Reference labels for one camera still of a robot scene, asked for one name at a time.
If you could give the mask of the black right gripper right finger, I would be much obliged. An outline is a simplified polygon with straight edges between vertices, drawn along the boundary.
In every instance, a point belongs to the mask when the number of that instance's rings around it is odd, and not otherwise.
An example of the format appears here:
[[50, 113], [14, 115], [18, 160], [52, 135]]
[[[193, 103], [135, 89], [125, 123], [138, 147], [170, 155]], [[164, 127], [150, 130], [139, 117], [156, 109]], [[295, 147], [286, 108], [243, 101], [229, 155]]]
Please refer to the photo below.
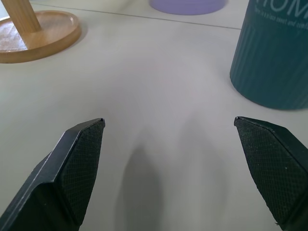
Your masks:
[[308, 148], [288, 129], [234, 120], [252, 179], [283, 231], [308, 231]]

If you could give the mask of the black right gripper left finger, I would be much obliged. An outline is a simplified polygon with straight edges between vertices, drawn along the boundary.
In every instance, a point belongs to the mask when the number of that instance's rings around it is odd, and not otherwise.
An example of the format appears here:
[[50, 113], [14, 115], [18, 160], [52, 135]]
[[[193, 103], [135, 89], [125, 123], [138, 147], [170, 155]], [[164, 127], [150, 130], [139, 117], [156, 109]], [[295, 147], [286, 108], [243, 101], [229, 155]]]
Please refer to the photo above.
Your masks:
[[105, 120], [68, 129], [0, 217], [0, 231], [79, 231], [97, 177]]

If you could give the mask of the dark teal ribbed cup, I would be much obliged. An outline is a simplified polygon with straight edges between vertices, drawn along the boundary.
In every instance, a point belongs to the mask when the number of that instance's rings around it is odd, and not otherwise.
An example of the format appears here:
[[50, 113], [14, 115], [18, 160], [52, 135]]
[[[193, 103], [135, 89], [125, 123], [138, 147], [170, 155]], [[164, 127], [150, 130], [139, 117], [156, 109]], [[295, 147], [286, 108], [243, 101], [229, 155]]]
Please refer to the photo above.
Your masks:
[[264, 107], [308, 108], [308, 0], [249, 0], [230, 79]]

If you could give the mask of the wooden stand with round base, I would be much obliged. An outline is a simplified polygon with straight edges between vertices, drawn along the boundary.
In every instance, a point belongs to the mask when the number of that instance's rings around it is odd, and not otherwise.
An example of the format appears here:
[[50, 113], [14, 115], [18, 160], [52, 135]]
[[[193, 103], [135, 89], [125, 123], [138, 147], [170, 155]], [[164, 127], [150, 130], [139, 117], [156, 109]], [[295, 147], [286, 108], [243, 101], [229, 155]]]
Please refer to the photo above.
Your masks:
[[45, 58], [73, 45], [81, 36], [79, 19], [63, 11], [34, 11], [29, 0], [0, 0], [8, 17], [0, 19], [0, 63]]

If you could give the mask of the purple round container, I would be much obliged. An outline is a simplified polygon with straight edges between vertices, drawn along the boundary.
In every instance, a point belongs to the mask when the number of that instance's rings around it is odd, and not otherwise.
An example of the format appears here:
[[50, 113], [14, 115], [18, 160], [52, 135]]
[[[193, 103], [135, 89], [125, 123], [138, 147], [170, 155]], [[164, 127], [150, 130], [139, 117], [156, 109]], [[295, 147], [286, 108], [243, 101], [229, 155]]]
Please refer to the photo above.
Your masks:
[[202, 15], [221, 10], [228, 0], [149, 0], [149, 5], [163, 13]]

